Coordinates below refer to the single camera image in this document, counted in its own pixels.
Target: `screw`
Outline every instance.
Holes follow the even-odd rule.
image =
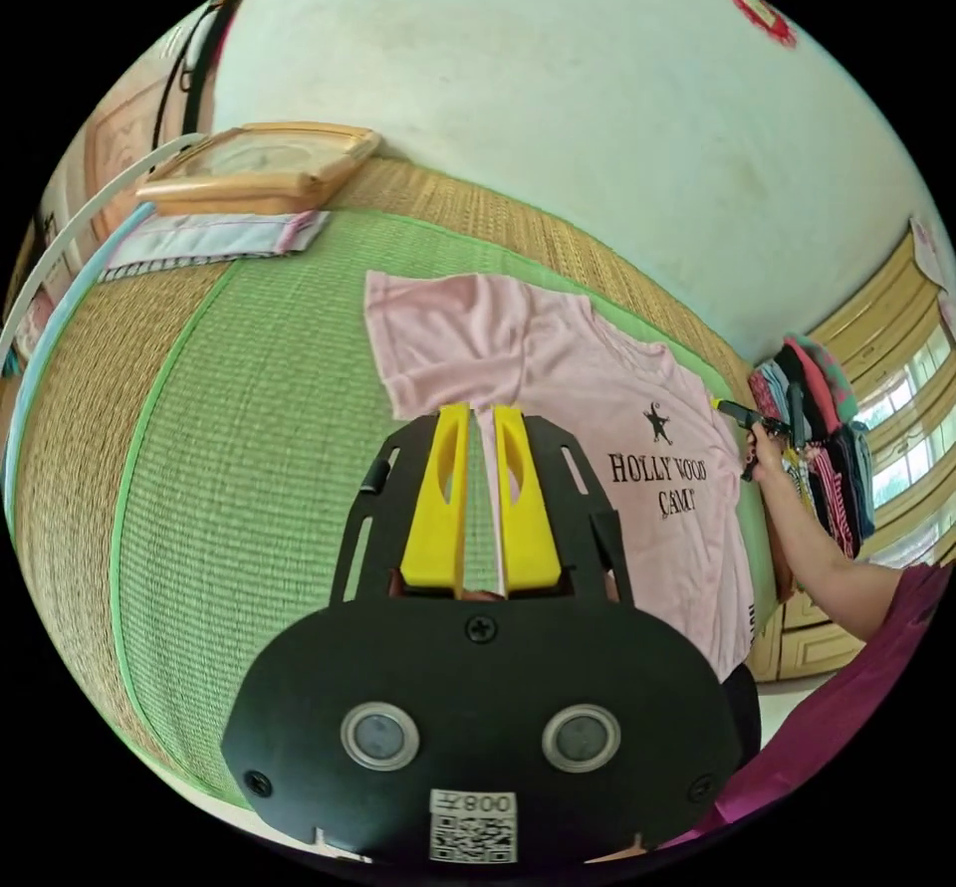
[[[702,775],[690,786],[687,799],[691,803],[699,804],[713,790],[713,787],[713,775]]]
[[[268,797],[272,793],[272,782],[262,772],[247,771],[242,779],[257,797]]]
[[[495,635],[498,634],[498,625],[495,624],[494,619],[487,615],[475,615],[468,619],[468,623],[465,625],[465,634],[476,645],[487,645],[489,641],[495,640]]]

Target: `white cable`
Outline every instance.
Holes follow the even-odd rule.
[[[125,190],[131,183],[136,181],[148,170],[167,160],[169,157],[178,153],[184,147],[192,146],[204,140],[204,133],[185,133],[182,137],[170,140],[159,146],[151,153],[148,153],[143,159],[127,167],[126,170],[117,174],[95,197],[84,204],[83,209],[73,216],[67,225],[57,234],[53,243],[43,252],[43,256],[37,261],[27,277],[23,289],[20,291],[17,299],[10,310],[10,316],[3,326],[0,333],[0,365],[3,365],[7,358],[7,353],[13,345],[17,334],[17,327],[27,315],[33,298],[40,289],[40,284],[50,275],[53,268],[60,261],[60,258],[66,252],[70,243],[80,234],[81,230],[118,194]]]

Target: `bed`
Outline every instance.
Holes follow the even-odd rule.
[[[282,266],[97,283],[150,212],[138,208],[58,306],[7,442],[8,526],[74,678],[141,757],[236,806],[218,750],[235,692],[263,644],[326,603],[319,566],[334,564],[357,480],[395,427],[365,338],[366,270],[501,273],[587,293],[621,330],[667,342],[714,395],[752,404],[748,366],[722,339],[554,216],[379,158],[331,209]],[[470,495],[466,583],[490,587],[489,505]],[[778,602],[756,487],[742,486],[738,516],[759,628]]]

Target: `round lens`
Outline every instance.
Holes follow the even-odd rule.
[[[620,747],[620,725],[597,705],[573,705],[548,722],[542,750],[551,765],[569,774],[602,768]]]
[[[353,761],[373,771],[397,771],[418,753],[418,729],[400,708],[368,702],[342,721],[342,744]]]

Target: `qr code label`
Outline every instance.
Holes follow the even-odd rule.
[[[432,860],[513,864],[518,859],[518,805],[513,794],[464,790],[431,793]]]

